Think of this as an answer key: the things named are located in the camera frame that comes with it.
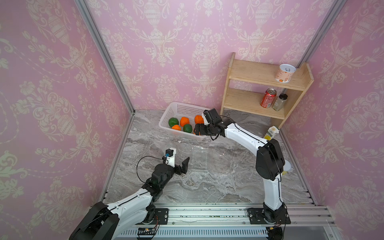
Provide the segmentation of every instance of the wooden shelf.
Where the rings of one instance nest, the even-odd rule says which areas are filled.
[[[275,80],[276,72],[279,69],[278,65],[233,60],[229,78],[250,83],[304,91],[311,79],[308,77],[311,70],[307,68],[307,64],[303,65],[303,68],[296,70],[288,83],[280,83]]]
[[[263,99],[264,94],[254,93],[234,88],[227,89],[227,95],[225,97],[224,107],[234,110],[239,110],[247,113],[254,113],[262,116],[284,119],[284,109],[280,111],[270,108],[263,108],[260,102]]]
[[[295,71],[288,83],[280,83],[275,80],[275,74],[278,68],[278,65],[273,64],[235,60],[235,53],[232,53],[232,58],[228,66],[220,114],[223,114],[224,108],[254,113],[271,117],[272,125],[281,128],[303,98],[308,88],[312,85],[314,79],[309,65],[303,63],[301,67]],[[287,88],[286,94],[288,95],[288,99],[280,111],[275,111],[272,107],[263,108],[260,106],[260,102],[264,93],[253,93],[229,88],[231,79]]]

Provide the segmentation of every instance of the milk carton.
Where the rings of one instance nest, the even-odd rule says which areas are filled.
[[[268,132],[265,134],[264,138],[266,140],[271,140],[278,133],[279,133],[279,129],[275,126],[272,126],[268,129]]]

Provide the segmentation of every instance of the jar lid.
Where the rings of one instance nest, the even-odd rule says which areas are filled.
[[[288,97],[288,95],[285,94],[285,93],[282,93],[282,94],[280,94],[280,96],[279,96],[279,98],[280,98],[281,100],[286,100],[287,97]]]
[[[296,68],[289,64],[281,64],[280,69],[288,73],[294,73],[296,71]]]

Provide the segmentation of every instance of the gray marble surface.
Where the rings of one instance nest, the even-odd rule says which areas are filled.
[[[255,202],[264,201],[262,177],[255,169],[256,157],[235,141],[219,136],[212,141],[206,137],[197,141],[184,137],[175,137],[158,126],[163,114],[161,110],[139,110],[135,113],[134,123],[128,135],[116,173],[114,175],[107,202],[121,200],[135,191],[143,183],[136,175],[138,160],[146,155],[161,158],[165,150],[177,149],[175,163],[190,157],[187,174],[174,175],[163,190],[158,202]],[[259,115],[224,111],[244,129],[264,136],[270,127],[270,118]],[[279,141],[285,159],[288,153]],[[140,178],[145,181],[161,160],[144,158],[138,168]],[[286,203],[305,203],[309,199],[295,169],[283,176],[282,196]]]

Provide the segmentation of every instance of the white plastic basket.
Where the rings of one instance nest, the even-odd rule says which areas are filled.
[[[165,130],[172,131],[174,135],[179,135],[181,137],[188,136],[196,140],[202,140],[206,136],[196,136],[193,133],[184,132],[183,129],[181,129],[181,131],[172,129],[168,124],[168,120],[170,118],[177,118],[178,121],[180,122],[181,117],[186,117],[186,118],[189,118],[189,124],[191,124],[192,129],[195,129],[195,116],[196,115],[201,116],[204,110],[209,110],[209,109],[187,104],[187,103],[172,102],[170,103],[166,111],[161,116],[159,127]]]

